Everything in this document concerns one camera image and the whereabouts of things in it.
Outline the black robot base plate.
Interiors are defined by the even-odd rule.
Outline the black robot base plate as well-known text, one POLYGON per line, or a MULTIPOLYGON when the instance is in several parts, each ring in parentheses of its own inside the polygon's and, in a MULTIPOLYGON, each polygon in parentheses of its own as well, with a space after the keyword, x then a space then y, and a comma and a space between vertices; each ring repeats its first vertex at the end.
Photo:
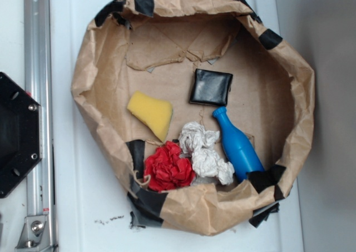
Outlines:
POLYGON ((6 198, 41 160, 39 105, 1 73, 1 198, 6 198))

